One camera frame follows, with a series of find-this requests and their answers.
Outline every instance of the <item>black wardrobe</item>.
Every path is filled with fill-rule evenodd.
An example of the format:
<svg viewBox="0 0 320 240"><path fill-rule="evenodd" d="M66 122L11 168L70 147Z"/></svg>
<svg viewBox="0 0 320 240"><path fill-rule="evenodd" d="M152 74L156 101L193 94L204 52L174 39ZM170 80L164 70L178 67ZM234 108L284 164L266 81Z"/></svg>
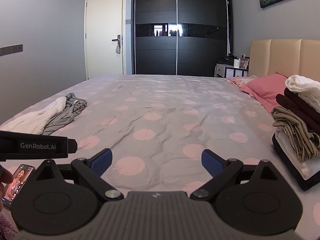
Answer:
<svg viewBox="0 0 320 240"><path fill-rule="evenodd" d="M136 74L213 76L228 53L227 0L134 0L134 21Z"/></svg>

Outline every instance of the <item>headboard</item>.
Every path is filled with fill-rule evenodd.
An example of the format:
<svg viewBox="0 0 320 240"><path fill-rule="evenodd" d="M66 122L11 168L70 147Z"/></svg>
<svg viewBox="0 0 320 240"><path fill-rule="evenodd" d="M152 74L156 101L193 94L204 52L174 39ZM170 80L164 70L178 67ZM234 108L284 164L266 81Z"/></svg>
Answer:
<svg viewBox="0 0 320 240"><path fill-rule="evenodd" d="M249 75L263 77L279 72L320 82L320 41L260 40L251 42Z"/></svg>

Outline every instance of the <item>smartphone screen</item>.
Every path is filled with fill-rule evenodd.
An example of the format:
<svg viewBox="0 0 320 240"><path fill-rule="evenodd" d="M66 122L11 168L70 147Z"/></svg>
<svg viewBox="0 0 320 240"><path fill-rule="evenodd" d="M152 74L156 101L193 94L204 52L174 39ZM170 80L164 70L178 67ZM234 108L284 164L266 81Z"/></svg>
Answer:
<svg viewBox="0 0 320 240"><path fill-rule="evenodd" d="M27 179L33 170L33 166L21 164L14 172L13 182L4 187L5 196L2 198L2 202L6 207L11 207L12 201L18 195L22 186L27 182Z"/></svg>

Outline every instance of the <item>metal screw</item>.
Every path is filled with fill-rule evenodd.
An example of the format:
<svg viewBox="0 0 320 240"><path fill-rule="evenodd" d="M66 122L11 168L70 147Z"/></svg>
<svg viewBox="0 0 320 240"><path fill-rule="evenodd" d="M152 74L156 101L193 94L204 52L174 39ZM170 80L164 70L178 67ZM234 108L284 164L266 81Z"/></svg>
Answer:
<svg viewBox="0 0 320 240"><path fill-rule="evenodd" d="M108 198L118 198L121 196L121 192L116 189L111 189L105 192L106 197Z"/></svg>
<svg viewBox="0 0 320 240"><path fill-rule="evenodd" d="M209 192L205 189L198 189L192 193L197 198L205 198L209 196Z"/></svg>

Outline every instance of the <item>white cup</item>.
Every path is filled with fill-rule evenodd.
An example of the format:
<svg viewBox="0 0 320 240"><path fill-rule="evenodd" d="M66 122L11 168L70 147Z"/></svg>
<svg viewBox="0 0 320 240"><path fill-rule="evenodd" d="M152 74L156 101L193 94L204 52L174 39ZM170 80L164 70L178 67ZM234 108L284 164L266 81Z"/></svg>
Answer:
<svg viewBox="0 0 320 240"><path fill-rule="evenodd" d="M239 68L240 67L240 60L239 59L235 59L235 61L233 63L233 67L235 67L235 68Z"/></svg>

